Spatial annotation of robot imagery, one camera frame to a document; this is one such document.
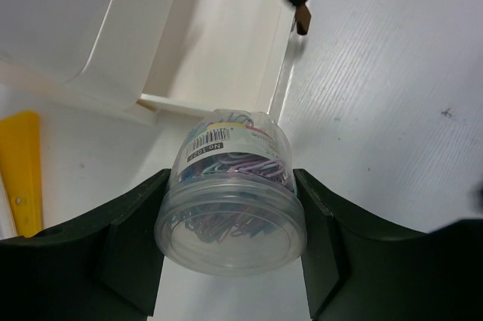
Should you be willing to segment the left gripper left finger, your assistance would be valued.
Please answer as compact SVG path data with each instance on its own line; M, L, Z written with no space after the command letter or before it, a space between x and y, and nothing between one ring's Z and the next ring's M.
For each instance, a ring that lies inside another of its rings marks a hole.
M154 228L170 172L35 236L1 242L3 320L145 320L164 255Z

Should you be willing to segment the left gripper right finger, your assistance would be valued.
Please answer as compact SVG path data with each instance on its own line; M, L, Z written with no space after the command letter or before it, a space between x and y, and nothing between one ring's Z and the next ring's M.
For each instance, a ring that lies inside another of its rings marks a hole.
M294 172L306 219L303 278L313 320L480 320L482 222L421 233Z

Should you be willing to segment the white drawer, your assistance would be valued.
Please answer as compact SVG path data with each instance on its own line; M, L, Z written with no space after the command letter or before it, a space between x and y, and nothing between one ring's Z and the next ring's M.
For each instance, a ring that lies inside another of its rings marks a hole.
M193 116L232 109L278 118L296 44L285 0L174 0L139 102Z

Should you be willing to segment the yellow folder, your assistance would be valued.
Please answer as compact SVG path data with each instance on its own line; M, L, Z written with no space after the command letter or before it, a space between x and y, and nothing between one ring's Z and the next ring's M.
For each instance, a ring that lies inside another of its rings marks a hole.
M42 229L39 117L24 111L1 120L1 237Z

